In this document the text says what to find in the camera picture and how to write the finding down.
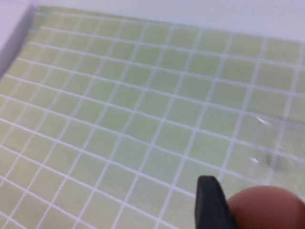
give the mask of green cutting mat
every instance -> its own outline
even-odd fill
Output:
[[[228,196],[257,184],[305,195],[268,166],[248,173],[257,114],[305,122],[304,54],[296,42],[41,8],[0,82],[0,227],[191,229],[202,174]],[[266,138],[260,155],[303,156],[279,147],[295,140],[285,130]]]

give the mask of white surface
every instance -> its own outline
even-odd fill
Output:
[[[0,76],[26,38],[33,13],[29,2],[0,0]]]
[[[302,0],[38,0],[149,20],[305,41]]]

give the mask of clear plastic sheet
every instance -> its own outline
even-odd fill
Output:
[[[257,117],[253,150],[244,166],[256,185],[283,187],[304,199],[305,126]]]

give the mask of black object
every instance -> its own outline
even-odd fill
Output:
[[[196,229],[238,229],[224,192],[213,176],[200,176],[195,204]]]

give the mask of grid square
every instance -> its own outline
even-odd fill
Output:
[[[65,117],[48,113],[38,132],[53,138],[58,138],[66,122],[67,119]]]
[[[119,210],[118,202],[95,193],[81,219],[99,229],[111,228]]]
[[[104,56],[107,53],[110,44],[111,44],[111,40],[109,39],[95,37],[88,52],[95,55]]]
[[[103,104],[85,99],[76,113],[75,118],[89,123],[95,123],[103,109]]]
[[[18,85],[18,82],[18,80],[3,76],[0,81],[0,94],[9,95],[15,86]]]
[[[194,126],[202,106],[182,99],[175,99],[167,116],[168,120]]]
[[[65,91],[72,92],[75,94],[84,94],[91,78],[85,75],[74,74],[69,81]]]
[[[53,64],[60,51],[51,48],[45,48],[39,56],[37,62],[44,64]]]
[[[35,130],[40,123],[43,115],[43,110],[28,106],[18,124],[24,126],[25,128]]]
[[[102,60],[93,56],[83,56],[78,65],[77,71],[94,75]]]
[[[112,21],[106,19],[102,21],[101,27],[98,31],[98,35],[107,36],[107,37],[114,37],[121,22],[120,21]]]
[[[195,54],[193,56],[190,73],[215,76],[220,58],[204,54]]]
[[[51,14],[48,19],[46,20],[46,22],[44,23],[44,25],[46,27],[51,27],[51,28],[56,28],[56,25],[59,23],[59,21],[61,21],[63,19],[63,16],[59,15],[59,14]]]
[[[151,68],[131,65],[125,75],[124,81],[139,86],[145,86],[151,72]]]
[[[168,191],[168,187],[140,177],[132,190],[128,203],[149,214],[158,216]]]
[[[255,63],[228,58],[220,75],[221,78],[249,83],[254,73]]]
[[[171,229],[170,227],[160,223],[159,226],[158,226],[158,229]]]
[[[72,70],[79,63],[81,57],[80,54],[74,52],[63,52],[56,66]]]
[[[226,139],[197,133],[189,156],[216,166],[221,166],[224,162],[228,146],[229,142]]]
[[[5,177],[17,156],[3,148],[0,148],[0,155],[0,175]]]
[[[170,97],[156,92],[147,92],[139,107],[139,111],[162,117]]]
[[[6,223],[6,218],[4,216],[0,216],[0,227],[3,227]]]
[[[126,134],[149,143],[152,141],[158,124],[158,120],[141,114],[135,114],[126,131]]]
[[[7,100],[5,109],[0,113],[0,117],[10,122],[15,122],[24,109],[24,104],[14,100]]]
[[[221,135],[232,136],[237,118],[238,113],[209,106],[200,128]]]
[[[60,212],[55,208],[50,208],[47,212],[45,218],[43,219],[40,229],[67,229],[72,228],[74,224],[74,219],[70,218],[68,215]]]
[[[21,199],[23,191],[8,182],[0,187],[0,211],[10,215]]]
[[[141,91],[136,88],[121,85],[113,99],[113,103],[118,106],[123,106],[129,109],[133,109]]]
[[[35,98],[31,102],[36,106],[40,106],[43,108],[48,108],[50,104],[53,102],[57,92],[48,88],[40,88]]]
[[[196,194],[197,179],[199,176],[206,175],[217,177],[218,174],[219,170],[186,160],[178,179],[177,187]]]
[[[195,44],[197,33],[198,30],[195,29],[177,28],[173,32],[169,45],[190,49]]]
[[[85,206],[91,190],[87,187],[67,180],[61,188],[54,204],[61,209],[78,216]]]
[[[146,151],[147,145],[123,137],[114,154],[113,160],[129,168],[138,170]]]
[[[136,22],[126,22],[121,32],[120,38],[124,40],[138,41],[144,29],[144,24]]]
[[[82,18],[78,32],[93,34],[99,21],[99,18]]]
[[[303,141],[305,130],[302,126],[286,126],[281,142],[281,151],[295,155],[299,158],[304,157]]]
[[[211,103],[241,108],[247,88],[228,83],[218,83],[211,98]]]
[[[270,168],[262,161],[254,163],[251,160],[252,157],[260,160],[260,158],[271,158],[272,156],[270,153],[265,151],[244,146],[242,144],[235,144],[227,169],[264,182]]]
[[[153,229],[155,221],[131,208],[125,207],[116,229],[125,228],[141,228],[141,229]]]
[[[305,99],[302,97],[294,97],[289,112],[289,119],[301,123],[305,123]]]
[[[31,39],[31,41],[40,44],[45,44],[47,43],[47,40],[52,36],[53,33],[54,33],[54,37],[52,40],[55,40],[58,38],[57,32],[52,31],[50,29],[39,28],[38,31],[33,36],[33,38]]]
[[[224,174],[221,185],[227,198],[240,192],[246,187],[257,186],[256,183],[226,173]]]
[[[0,132],[0,140],[3,141],[6,133],[10,130],[11,128],[11,124],[8,124],[4,121],[0,120],[0,128],[1,128],[1,132]]]
[[[137,55],[134,58],[135,62],[155,65],[157,63],[161,48],[148,45],[141,45]]]
[[[303,161],[278,156],[276,162],[281,171],[274,173],[271,185],[283,187],[298,196],[304,195],[304,176],[301,172],[304,167]]]
[[[282,117],[287,101],[287,95],[263,90],[253,90],[248,111]]]
[[[229,53],[233,55],[257,57],[261,51],[263,38],[236,34]]]
[[[125,64],[119,61],[105,60],[101,73],[99,74],[102,78],[118,80],[125,68]]]
[[[90,229],[90,228],[82,223],[78,223],[75,229]]]
[[[77,23],[81,20],[79,16],[66,15],[63,22],[57,27],[60,30],[74,30]]]
[[[56,103],[53,105],[52,110],[64,115],[71,115],[79,101],[79,97],[61,93],[59,98],[56,100]]]
[[[159,137],[157,138],[156,145],[183,154],[191,134],[191,130],[164,123]]]
[[[67,174],[78,154],[79,152],[75,149],[57,144],[47,160],[46,166]]]
[[[193,197],[174,191],[163,215],[163,220],[178,228],[195,228]]]
[[[109,165],[98,189],[124,200],[135,174],[115,165]]]
[[[7,74],[21,78],[29,66],[29,62],[15,60],[14,63],[10,66],[10,68],[7,70]]]
[[[26,194],[12,218],[27,228],[36,228],[48,205]]]
[[[35,83],[41,83],[46,78],[49,68],[42,65],[33,65],[26,79]]]
[[[280,62],[295,63],[301,44],[296,42],[269,40],[264,58]]]
[[[304,85],[305,85],[305,71],[301,71],[298,77],[298,82],[295,91],[299,93],[305,93]]]
[[[0,96],[0,108],[4,105],[4,103],[6,102],[6,99],[2,96]]]
[[[26,60],[33,61],[35,59],[35,57],[39,53],[41,53],[41,51],[43,51],[43,52],[42,52],[42,56],[40,56],[40,58],[43,57],[44,53],[47,52],[46,50],[47,49],[43,49],[43,47],[40,45],[30,43],[21,51],[21,53],[19,54],[19,57],[26,59]]]
[[[52,69],[52,72],[50,73],[48,79],[44,84],[50,87],[61,89],[63,87],[63,84],[66,82],[68,76],[69,72],[58,69]]]
[[[9,221],[4,229],[21,229],[21,227],[17,226],[17,224],[13,223],[12,221]]]
[[[17,185],[27,188],[38,168],[37,164],[20,157],[8,179]]]
[[[67,48],[74,51],[83,52],[89,44],[89,40],[89,36],[74,35]]]
[[[45,35],[45,38],[43,39],[42,43],[46,43],[47,39],[50,37],[49,33],[50,32],[48,32],[48,34]],[[54,31],[53,33],[55,33],[55,34],[54,34],[52,40],[49,42],[49,45],[58,47],[58,48],[64,47],[64,45],[67,43],[70,35],[67,32],[61,32],[61,31]]]
[[[108,158],[113,151],[118,136],[111,132],[95,129],[86,150]]]
[[[130,114],[128,111],[110,106],[99,125],[120,132],[125,126]]]
[[[70,176],[93,187],[99,179],[104,167],[104,161],[87,154],[82,154]]]
[[[33,95],[37,86],[32,83],[21,82],[17,91],[12,95],[13,98],[27,102]]]
[[[91,129],[92,127],[90,125],[72,120],[66,132],[61,137],[61,140],[70,145],[82,148],[90,134]]]
[[[176,73],[157,70],[150,87],[158,91],[173,93],[179,77],[179,74]]]
[[[205,31],[198,49],[209,52],[224,52],[228,40],[229,34],[227,32]]]
[[[169,28],[167,26],[149,25],[146,29],[143,42],[151,44],[164,44],[168,33]]]
[[[115,84],[104,80],[96,80],[88,96],[92,99],[107,101]]]
[[[22,151],[24,145],[26,144],[30,136],[30,132],[20,129],[18,127],[14,127],[13,130],[9,133],[3,145],[19,153]]]
[[[258,131],[260,130],[259,127],[260,121],[258,121],[256,117],[248,115],[244,116],[237,139],[273,149],[275,147],[278,129],[266,128],[264,130],[264,137],[260,137],[258,139]]]
[[[280,90],[290,90],[294,70],[282,66],[263,64],[256,84]]]
[[[144,165],[143,173],[171,184],[181,158],[163,150],[153,148]]]
[[[161,67],[182,71],[188,56],[188,52],[176,49],[167,49],[163,56]]]
[[[117,42],[110,56],[121,60],[129,60],[134,49],[134,44]]]
[[[31,185],[30,192],[47,201],[52,201],[63,180],[63,176],[43,168]]]

